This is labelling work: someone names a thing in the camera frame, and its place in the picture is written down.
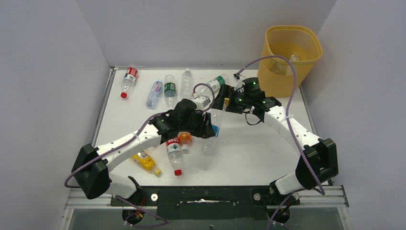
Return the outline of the amber tea bottle red label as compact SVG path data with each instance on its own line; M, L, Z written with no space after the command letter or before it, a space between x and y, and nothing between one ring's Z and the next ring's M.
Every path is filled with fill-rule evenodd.
M228 107L228 105L229 105L229 98L225 98L225 99L224 99L224 105L223 105L223 110L224 110L224 111L226 110L226 108Z

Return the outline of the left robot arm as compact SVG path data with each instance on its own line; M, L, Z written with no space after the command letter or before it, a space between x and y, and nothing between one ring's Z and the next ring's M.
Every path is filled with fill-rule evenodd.
M75 178L87 199L102 194L131 197L140 188L132 176L119 176L112 170L133 155L174 139L180 132L189 132L197 138L215 136L208 110L213 103L183 99L174 109L149 117L142 126L117 140L94 147L82 146L69 178Z

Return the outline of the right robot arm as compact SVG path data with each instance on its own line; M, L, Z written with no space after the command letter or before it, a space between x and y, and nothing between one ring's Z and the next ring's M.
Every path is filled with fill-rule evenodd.
M247 78L239 83L239 88L221 86L215 105L228 100L227 112L255 115L260 122L274 128L299 154L295 170L270 184L271 202L280 205L288 199L289 193L311 190L338 175L337 147L332 139L322 139L286 114L280 101L267 97L260 89L258 78Z

